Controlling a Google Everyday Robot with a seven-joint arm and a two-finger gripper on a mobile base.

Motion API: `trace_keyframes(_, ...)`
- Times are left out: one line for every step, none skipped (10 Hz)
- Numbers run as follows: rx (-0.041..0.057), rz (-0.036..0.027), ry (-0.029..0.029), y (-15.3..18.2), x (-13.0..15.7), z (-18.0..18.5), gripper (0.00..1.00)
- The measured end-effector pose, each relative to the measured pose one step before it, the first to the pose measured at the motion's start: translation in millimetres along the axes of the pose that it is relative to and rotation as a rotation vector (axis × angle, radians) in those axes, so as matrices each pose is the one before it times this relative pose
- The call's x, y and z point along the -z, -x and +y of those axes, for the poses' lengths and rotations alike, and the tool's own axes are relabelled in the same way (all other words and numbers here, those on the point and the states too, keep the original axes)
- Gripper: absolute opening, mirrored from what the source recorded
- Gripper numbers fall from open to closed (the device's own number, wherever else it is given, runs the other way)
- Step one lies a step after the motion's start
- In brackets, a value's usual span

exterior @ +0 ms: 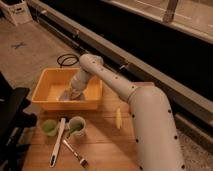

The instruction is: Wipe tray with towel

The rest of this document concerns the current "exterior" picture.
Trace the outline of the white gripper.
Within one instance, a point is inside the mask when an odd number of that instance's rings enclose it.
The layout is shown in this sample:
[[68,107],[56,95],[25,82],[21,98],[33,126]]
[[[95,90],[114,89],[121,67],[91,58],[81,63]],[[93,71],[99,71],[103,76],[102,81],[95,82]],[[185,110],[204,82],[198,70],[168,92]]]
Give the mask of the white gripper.
[[80,68],[71,78],[69,86],[71,92],[82,92],[86,89],[92,74]]

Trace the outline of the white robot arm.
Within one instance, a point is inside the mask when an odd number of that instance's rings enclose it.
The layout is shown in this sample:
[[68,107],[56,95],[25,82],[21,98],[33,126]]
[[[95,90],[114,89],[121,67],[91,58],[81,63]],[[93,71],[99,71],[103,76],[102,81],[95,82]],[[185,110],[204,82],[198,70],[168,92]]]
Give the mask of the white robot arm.
[[130,106],[138,166],[142,171],[186,171],[172,109],[166,94],[155,85],[137,86],[103,66],[93,54],[79,58],[71,92],[82,92],[97,76]]

